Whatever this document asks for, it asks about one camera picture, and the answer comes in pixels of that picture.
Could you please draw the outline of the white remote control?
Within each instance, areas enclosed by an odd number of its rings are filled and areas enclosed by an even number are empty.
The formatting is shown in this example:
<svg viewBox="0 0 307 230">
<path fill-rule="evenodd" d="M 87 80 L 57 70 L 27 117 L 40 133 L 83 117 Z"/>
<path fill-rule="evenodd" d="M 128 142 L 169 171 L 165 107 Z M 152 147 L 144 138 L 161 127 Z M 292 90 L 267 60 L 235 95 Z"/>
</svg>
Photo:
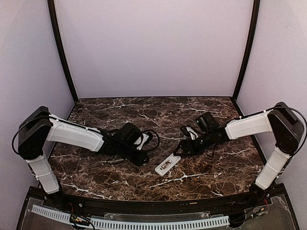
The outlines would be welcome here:
<svg viewBox="0 0 307 230">
<path fill-rule="evenodd" d="M 171 154 L 155 168 L 155 172 L 160 176 L 165 176 L 180 160 L 181 160 L 180 156 L 175 156 L 174 154 Z M 166 162 L 169 162 L 167 168 L 161 169 L 161 167 Z"/>
</svg>

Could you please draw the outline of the gold black AA battery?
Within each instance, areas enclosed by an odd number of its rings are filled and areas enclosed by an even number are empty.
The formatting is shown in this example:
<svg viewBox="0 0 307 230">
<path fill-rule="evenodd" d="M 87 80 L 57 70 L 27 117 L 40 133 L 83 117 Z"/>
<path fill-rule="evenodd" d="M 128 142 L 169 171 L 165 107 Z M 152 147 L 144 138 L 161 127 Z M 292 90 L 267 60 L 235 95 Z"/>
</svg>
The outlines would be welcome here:
<svg viewBox="0 0 307 230">
<path fill-rule="evenodd" d="M 166 169 L 168 165 L 169 165 L 169 162 L 166 162 L 166 163 L 161 167 L 161 169 Z"/>
</svg>

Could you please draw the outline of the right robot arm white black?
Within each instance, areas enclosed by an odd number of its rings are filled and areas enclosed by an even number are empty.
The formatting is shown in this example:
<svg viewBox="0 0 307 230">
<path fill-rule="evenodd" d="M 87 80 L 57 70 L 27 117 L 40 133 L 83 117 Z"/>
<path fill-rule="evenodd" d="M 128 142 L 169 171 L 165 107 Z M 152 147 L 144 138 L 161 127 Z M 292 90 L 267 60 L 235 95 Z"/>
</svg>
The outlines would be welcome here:
<svg viewBox="0 0 307 230">
<path fill-rule="evenodd" d="M 254 182 L 261 190 L 268 189 L 276 177 L 283 173 L 307 139 L 306 118 L 284 102 L 254 114 L 240 116 L 222 125 L 210 112 L 198 116 L 195 122 L 201 132 L 181 140 L 173 152 L 175 156 L 201 155 L 210 146 L 242 137 L 263 133 L 274 135 L 273 152 Z"/>
</svg>

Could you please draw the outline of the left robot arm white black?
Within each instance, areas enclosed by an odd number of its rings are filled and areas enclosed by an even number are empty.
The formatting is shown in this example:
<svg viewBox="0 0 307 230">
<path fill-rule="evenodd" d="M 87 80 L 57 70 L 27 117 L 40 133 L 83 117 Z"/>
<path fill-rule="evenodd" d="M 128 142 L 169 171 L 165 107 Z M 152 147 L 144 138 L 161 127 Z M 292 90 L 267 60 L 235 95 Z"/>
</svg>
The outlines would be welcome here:
<svg viewBox="0 0 307 230">
<path fill-rule="evenodd" d="M 18 145 L 12 146 L 12 150 L 26 160 L 44 191 L 50 195 L 60 191 L 60 183 L 45 157 L 45 142 L 69 144 L 108 156 L 117 155 L 141 166 L 149 161 L 147 151 L 143 150 L 148 139 L 147 132 L 140 131 L 132 123 L 110 131 L 90 128 L 63 120 L 41 106 L 20 124 L 12 138 L 12 142 Z"/>
</svg>

